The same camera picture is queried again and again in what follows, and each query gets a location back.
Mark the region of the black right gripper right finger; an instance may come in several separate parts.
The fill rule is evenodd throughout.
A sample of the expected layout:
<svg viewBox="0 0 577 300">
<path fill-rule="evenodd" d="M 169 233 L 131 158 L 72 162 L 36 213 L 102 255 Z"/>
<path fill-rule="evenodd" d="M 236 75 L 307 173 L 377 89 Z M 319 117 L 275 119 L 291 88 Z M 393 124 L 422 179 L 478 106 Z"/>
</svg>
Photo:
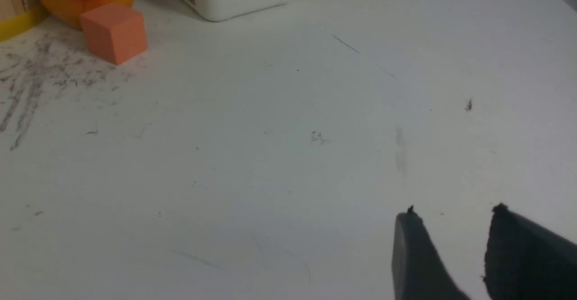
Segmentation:
<svg viewBox="0 0 577 300">
<path fill-rule="evenodd" d="M 577 245 L 512 212 L 493 208 L 484 283 L 493 300 L 574 300 Z"/>
</svg>

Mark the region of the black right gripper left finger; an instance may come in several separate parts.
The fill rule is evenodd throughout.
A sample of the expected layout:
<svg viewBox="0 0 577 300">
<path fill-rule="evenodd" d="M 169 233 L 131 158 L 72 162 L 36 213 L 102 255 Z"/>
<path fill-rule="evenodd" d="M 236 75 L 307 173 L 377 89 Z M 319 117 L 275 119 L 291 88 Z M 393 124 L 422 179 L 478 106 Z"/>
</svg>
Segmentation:
<svg viewBox="0 0 577 300">
<path fill-rule="evenodd" d="M 396 300 L 469 299 L 447 272 L 413 206 L 395 218 L 391 270 Z"/>
</svg>

